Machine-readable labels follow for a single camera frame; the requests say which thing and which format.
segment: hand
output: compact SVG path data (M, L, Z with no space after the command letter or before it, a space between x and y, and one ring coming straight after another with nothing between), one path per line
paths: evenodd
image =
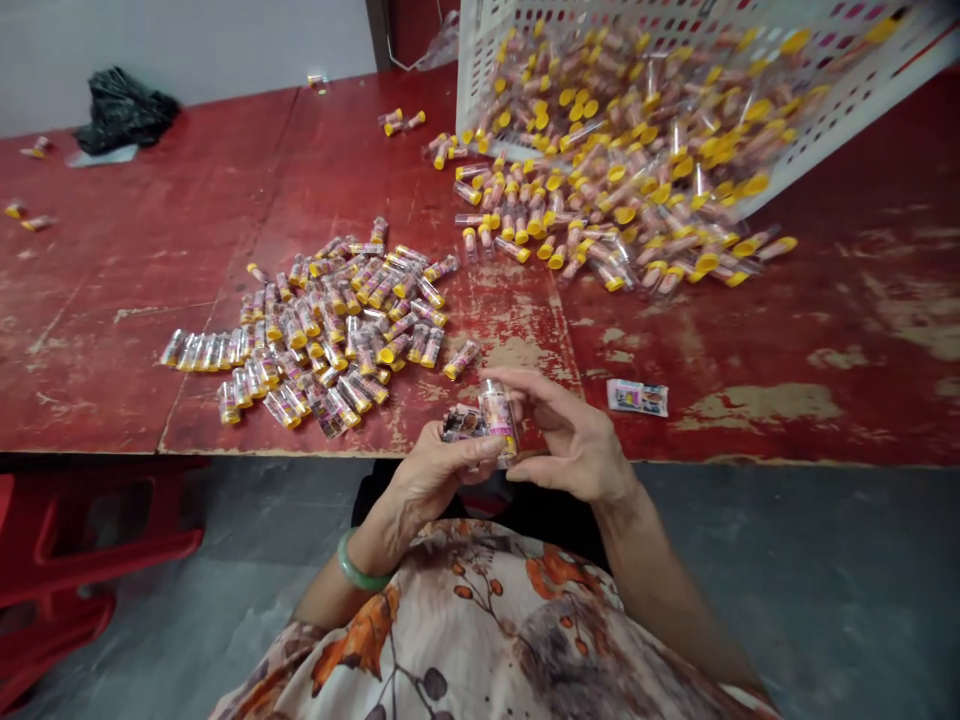
M622 502L640 489L606 414L532 370L488 368L480 376L496 378L512 390L517 422L532 410L550 449L550 455L514 465L507 480L566 490L601 505Z
M440 439L443 423L429 422L404 459L387 488L404 524L414 535L446 510L460 483L483 482L496 466L503 449L500 437L474 438L445 443ZM467 470L479 466L479 472Z

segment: worn red paint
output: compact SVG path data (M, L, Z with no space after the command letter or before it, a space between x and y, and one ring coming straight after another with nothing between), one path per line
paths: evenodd
M174 328L236 323L251 260L287 270L334 234L365 239L377 215L390 244L459 248L452 173L419 154L452 128L454 100L445 68L215 103L134 163L86 171L0 143L0 196L61 219L39 235L0 224L0 449L397 455L471 402L475 367L456 384L408 368L386 407L327 442L259 407L225 428L218 376L153 365ZM598 406L609 377L667 384L667 421L612 415L636 459L955 463L958 100L957 78L937 78L765 208L755 224L801 245L740 288L706 280L650 308L589 281L558 293L536 258L505 257L441 280L441 361L471 337L486 362L537 367ZM426 127L386 138L375 118L398 105ZM524 444L539 446L529 429Z

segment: black pants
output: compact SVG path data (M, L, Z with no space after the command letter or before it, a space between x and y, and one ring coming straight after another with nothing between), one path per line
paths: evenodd
M399 460L374 462L373 474L360 482L357 499L353 503L350 520L353 527L367 517L370 508L387 489L399 464ZM589 505L569 493L544 490L532 483L516 483L513 488L513 502L502 513L491 518L493 522L520 535L557 545L610 572L600 529ZM459 496L454 495L453 501L440 517L466 518L469 515Z

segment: floral shirt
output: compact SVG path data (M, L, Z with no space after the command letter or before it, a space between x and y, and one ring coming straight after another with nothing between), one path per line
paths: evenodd
M293 622L211 720L778 718L623 613L613 579L482 520L429 524L347 627Z

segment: white plastic basket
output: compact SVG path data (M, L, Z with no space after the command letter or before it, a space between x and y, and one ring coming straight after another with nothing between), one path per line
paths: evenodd
M489 91L494 56L509 28L532 32L543 20L558 30L639 25L653 49L710 43L727 29L759 28L755 56L776 52L801 29L813 34L804 52L813 63L843 51L898 8L909 8L896 33L833 83L820 116L798 128L765 192L741 202L744 215L765 205L876 118L960 57L957 3L951 0L461 0L457 134L472 128ZM511 160L539 155L509 135L491 143Z

